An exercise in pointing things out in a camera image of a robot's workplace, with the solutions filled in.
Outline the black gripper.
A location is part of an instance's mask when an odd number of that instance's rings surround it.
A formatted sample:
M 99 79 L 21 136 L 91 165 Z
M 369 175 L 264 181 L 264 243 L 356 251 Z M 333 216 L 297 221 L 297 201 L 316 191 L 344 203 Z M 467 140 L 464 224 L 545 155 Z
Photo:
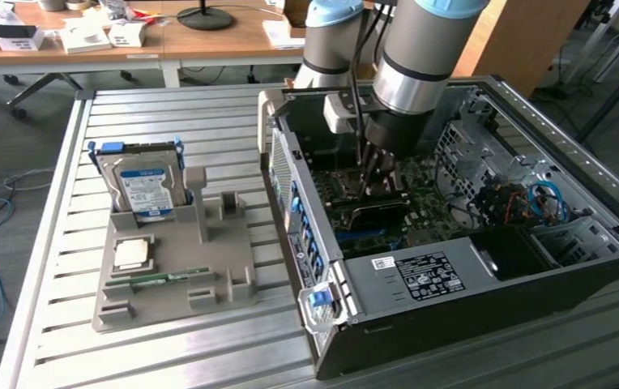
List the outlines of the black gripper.
M 395 156 L 407 156 L 419 143 L 428 120 L 429 113 L 409 115 L 388 110 L 372 112 L 364 137 Z

